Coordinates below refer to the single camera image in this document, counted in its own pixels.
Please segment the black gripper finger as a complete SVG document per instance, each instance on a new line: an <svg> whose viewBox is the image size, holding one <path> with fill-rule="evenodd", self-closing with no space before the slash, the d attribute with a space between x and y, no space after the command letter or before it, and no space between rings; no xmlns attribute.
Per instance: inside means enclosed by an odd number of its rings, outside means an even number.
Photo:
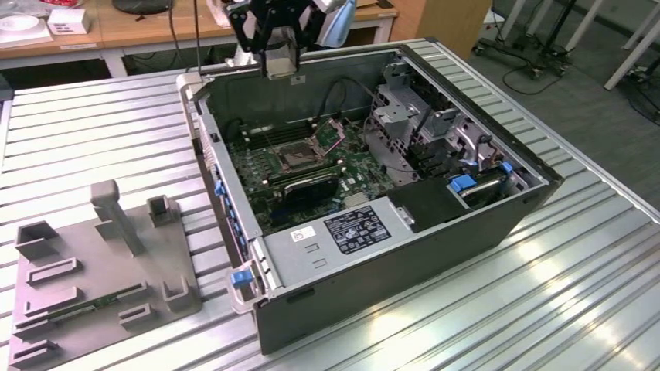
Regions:
<svg viewBox="0 0 660 371"><path fill-rule="evenodd" d="M253 33L248 36L244 26L252 15ZM236 2L229 7L229 24L244 52L258 56L261 75L266 76L266 46L270 38L270 3Z"/></svg>
<svg viewBox="0 0 660 371"><path fill-rule="evenodd" d="M313 44L316 8L313 6L292 7L292 23L294 36L293 67L294 71L300 68L300 58L308 47Z"/></svg>

